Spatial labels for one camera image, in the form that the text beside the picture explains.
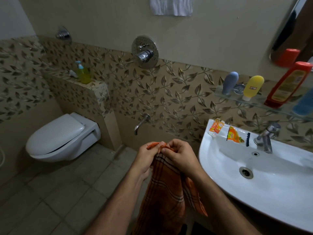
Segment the green soap bottle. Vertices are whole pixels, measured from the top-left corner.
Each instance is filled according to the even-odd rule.
[[[81,65],[80,61],[75,61],[75,63],[78,63],[78,70],[77,70],[76,74],[77,74],[80,82],[83,83],[83,84],[90,83],[91,82],[91,76],[90,76],[90,73],[89,73],[88,69],[84,68]]]

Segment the plaid towel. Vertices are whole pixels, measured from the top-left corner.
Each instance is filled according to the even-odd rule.
[[[192,180],[185,177],[163,154],[153,160],[153,171],[143,198],[133,235],[153,232],[177,235],[185,222],[185,201],[206,215]]]

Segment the tiled floor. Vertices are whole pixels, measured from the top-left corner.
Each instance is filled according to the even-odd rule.
[[[36,161],[0,187],[0,235],[82,234],[135,159],[95,144],[76,160]],[[135,221],[149,180],[143,183]]]

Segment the towel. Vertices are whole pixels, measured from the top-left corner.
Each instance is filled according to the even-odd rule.
[[[207,216],[194,183],[169,158],[158,153],[152,166],[151,180],[132,230],[133,235],[148,235],[151,231],[178,234],[185,222],[186,204]]]
[[[194,0],[150,0],[150,8],[154,15],[190,16]]]

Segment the yellow bottle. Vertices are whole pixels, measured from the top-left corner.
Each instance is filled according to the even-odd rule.
[[[91,76],[87,68],[84,68],[80,63],[80,61],[75,61],[78,63],[77,76],[80,79],[80,82],[83,84],[88,84],[91,82]]]
[[[244,89],[244,95],[242,96],[242,99],[244,101],[249,101],[258,93],[263,83],[264,78],[262,76],[251,77]]]

